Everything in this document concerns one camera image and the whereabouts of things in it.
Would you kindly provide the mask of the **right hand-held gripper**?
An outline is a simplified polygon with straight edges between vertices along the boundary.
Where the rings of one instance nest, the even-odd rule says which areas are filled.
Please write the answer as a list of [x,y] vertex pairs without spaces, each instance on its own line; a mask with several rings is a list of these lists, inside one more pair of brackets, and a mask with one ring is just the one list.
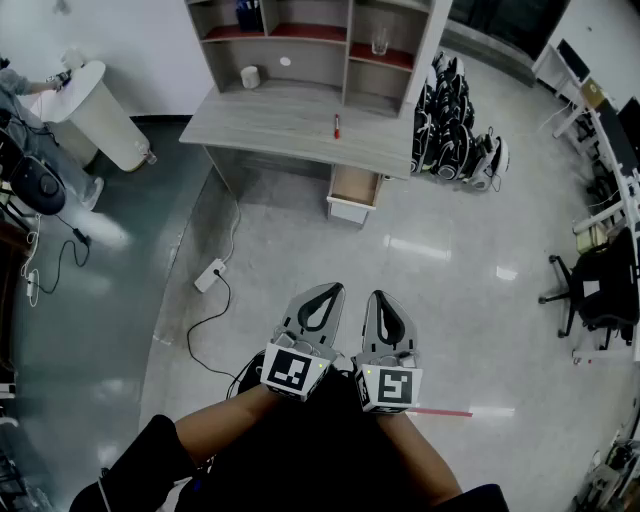
[[375,351],[382,343],[398,351],[352,358],[361,408],[375,414],[403,413],[417,405],[423,376],[415,350],[417,327],[398,300],[375,290],[365,309],[362,350]]

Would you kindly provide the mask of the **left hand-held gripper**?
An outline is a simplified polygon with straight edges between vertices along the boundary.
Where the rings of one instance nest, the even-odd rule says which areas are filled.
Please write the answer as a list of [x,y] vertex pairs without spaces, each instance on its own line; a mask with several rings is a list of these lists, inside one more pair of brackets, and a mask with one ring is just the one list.
[[[260,382],[270,391],[305,402],[337,359],[334,344],[346,299],[341,283],[317,285],[295,296],[267,344]],[[296,333],[320,333],[319,342]]]

